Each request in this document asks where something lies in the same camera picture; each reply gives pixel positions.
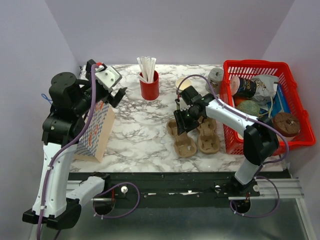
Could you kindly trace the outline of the checkered paper takeout bag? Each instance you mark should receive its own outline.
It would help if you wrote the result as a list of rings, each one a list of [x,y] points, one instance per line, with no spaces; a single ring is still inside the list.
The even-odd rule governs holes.
[[[83,129],[89,114],[82,117],[58,115],[55,110],[42,125],[44,162],[48,165],[51,158],[64,145],[71,142]],[[115,113],[108,103],[99,101],[95,104],[92,119],[86,132],[76,143],[73,158],[86,162],[101,162],[110,133],[113,128]]]

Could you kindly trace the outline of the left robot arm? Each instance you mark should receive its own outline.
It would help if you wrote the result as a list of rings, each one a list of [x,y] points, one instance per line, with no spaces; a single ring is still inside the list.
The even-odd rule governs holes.
[[[71,72],[61,72],[51,79],[50,113],[42,125],[43,167],[39,190],[31,209],[22,220],[54,230],[73,228],[82,207],[98,195],[107,197],[111,185],[108,175],[95,173],[72,192],[67,192],[71,161],[80,138],[87,132],[98,102],[116,107],[126,93],[121,88],[112,95],[122,75],[112,66],[89,60],[85,79]]]

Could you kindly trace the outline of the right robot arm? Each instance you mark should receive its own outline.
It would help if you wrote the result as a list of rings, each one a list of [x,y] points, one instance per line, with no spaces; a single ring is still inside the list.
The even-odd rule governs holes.
[[[229,184],[230,191],[234,195],[243,195],[263,162],[280,146],[272,120],[268,117],[245,115],[223,103],[211,93],[201,96],[193,86],[187,87],[179,95],[180,99],[186,103],[187,109],[178,109],[173,112],[178,135],[199,127],[199,119],[203,117],[223,123],[243,138],[245,159]]]

